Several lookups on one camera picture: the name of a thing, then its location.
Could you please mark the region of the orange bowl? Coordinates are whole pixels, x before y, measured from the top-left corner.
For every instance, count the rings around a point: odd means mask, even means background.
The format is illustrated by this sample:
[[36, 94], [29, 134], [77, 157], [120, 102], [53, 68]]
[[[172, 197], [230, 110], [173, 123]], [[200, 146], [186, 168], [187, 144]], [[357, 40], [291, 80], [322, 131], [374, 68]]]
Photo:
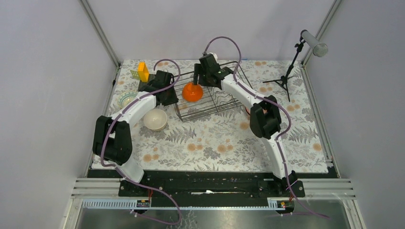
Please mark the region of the orange bowl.
[[188, 102], [197, 102], [203, 97], [203, 89], [199, 84], [194, 85], [192, 82], [187, 83], [183, 90], [182, 96]]

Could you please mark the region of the beige bowl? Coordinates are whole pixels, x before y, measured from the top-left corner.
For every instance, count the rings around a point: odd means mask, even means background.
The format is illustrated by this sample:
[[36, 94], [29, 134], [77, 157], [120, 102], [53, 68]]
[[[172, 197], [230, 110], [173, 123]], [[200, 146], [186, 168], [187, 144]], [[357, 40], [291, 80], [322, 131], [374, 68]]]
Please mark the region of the beige bowl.
[[144, 115], [143, 123], [151, 131], [161, 131], [168, 123], [168, 116], [161, 109], [152, 109]]

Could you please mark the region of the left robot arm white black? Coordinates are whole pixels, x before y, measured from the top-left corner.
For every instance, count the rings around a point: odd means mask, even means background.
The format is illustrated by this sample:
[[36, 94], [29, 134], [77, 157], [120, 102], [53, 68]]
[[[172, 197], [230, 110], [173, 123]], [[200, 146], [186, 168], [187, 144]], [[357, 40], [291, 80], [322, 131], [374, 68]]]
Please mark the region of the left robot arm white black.
[[147, 112], [158, 105], [171, 105], [178, 102], [174, 84], [178, 78], [165, 71], [156, 71], [154, 78], [142, 85], [135, 99], [111, 116], [100, 116], [96, 120], [92, 151], [100, 157], [105, 167], [113, 167], [127, 181], [136, 196], [148, 191], [147, 181], [143, 180], [144, 170], [132, 156], [131, 128]]

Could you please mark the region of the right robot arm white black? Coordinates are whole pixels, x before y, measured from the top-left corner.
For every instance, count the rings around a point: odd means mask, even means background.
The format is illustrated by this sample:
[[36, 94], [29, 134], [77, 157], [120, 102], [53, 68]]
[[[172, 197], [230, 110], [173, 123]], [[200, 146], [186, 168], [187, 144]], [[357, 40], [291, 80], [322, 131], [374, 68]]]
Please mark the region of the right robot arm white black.
[[194, 66], [194, 81], [230, 94], [250, 113], [250, 129], [264, 144], [272, 161], [275, 193], [285, 197], [293, 190], [297, 176], [288, 169], [281, 142], [281, 106], [273, 96], [265, 97], [236, 76], [236, 70], [221, 67], [214, 53], [204, 53]]

